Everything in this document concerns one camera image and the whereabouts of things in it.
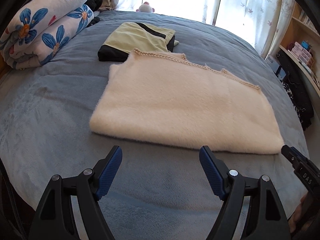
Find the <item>person's right hand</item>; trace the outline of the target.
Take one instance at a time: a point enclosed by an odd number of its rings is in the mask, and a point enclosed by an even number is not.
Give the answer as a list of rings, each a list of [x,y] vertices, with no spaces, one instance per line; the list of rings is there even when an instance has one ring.
[[[288,224],[290,228],[290,232],[293,233],[296,229],[296,223],[300,220],[301,213],[302,213],[302,205],[307,197],[307,194],[305,194],[301,199],[300,199],[300,204],[296,207],[294,213],[292,216],[289,218]]]

